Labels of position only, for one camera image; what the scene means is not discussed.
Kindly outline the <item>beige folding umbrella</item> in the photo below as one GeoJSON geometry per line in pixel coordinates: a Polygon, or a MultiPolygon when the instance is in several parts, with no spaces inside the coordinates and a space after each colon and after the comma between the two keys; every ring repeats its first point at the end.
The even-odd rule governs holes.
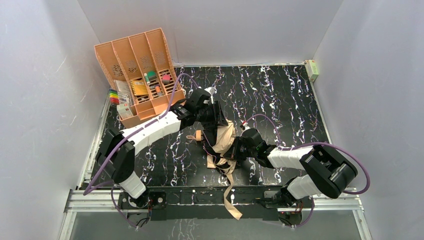
{"type": "Polygon", "coordinates": [[[227,200],[234,185],[233,172],[236,167],[236,161],[224,157],[224,153],[230,149],[236,139],[234,123],[230,120],[228,126],[219,126],[215,136],[216,143],[214,145],[209,142],[205,130],[197,130],[194,135],[186,136],[186,139],[198,143],[202,142],[203,149],[206,152],[206,167],[219,170],[227,178],[229,186],[224,191],[223,204],[233,218],[239,220],[243,214],[227,200]]]}

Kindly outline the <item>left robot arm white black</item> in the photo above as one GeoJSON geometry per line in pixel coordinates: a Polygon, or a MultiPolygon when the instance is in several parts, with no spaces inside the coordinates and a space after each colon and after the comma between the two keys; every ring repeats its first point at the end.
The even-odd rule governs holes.
{"type": "Polygon", "coordinates": [[[218,128],[228,126],[220,103],[213,99],[216,91],[215,87],[195,89],[189,98],[175,102],[157,117],[122,131],[109,130],[95,156],[100,170],[131,198],[140,199],[147,190],[134,170],[135,156],[141,150],[195,122],[202,125],[207,144],[216,144],[218,128]]]}

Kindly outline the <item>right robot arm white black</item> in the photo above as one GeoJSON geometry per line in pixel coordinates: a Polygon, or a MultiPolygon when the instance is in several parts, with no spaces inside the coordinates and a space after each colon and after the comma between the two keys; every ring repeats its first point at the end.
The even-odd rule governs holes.
{"type": "Polygon", "coordinates": [[[338,198],[358,175],[356,167],[337,149],[323,143],[297,149],[267,144],[255,128],[237,136],[224,157],[242,161],[254,158],[262,167],[303,170],[304,176],[290,179],[270,200],[291,206],[305,197],[323,194],[338,198]]]}

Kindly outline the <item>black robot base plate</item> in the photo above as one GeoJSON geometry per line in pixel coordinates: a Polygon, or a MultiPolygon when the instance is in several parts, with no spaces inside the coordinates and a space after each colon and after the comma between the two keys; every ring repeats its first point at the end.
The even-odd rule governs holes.
{"type": "MultiPolygon", "coordinates": [[[[224,206],[225,186],[207,187],[149,187],[141,203],[128,193],[121,192],[117,206],[128,217],[141,223],[146,217],[151,221],[178,219],[232,219],[224,206]]],[[[307,217],[312,200],[305,197],[291,206],[275,203],[270,198],[280,191],[280,186],[236,186],[227,197],[242,213],[242,219],[279,221],[286,218],[299,223],[307,217]]]]}

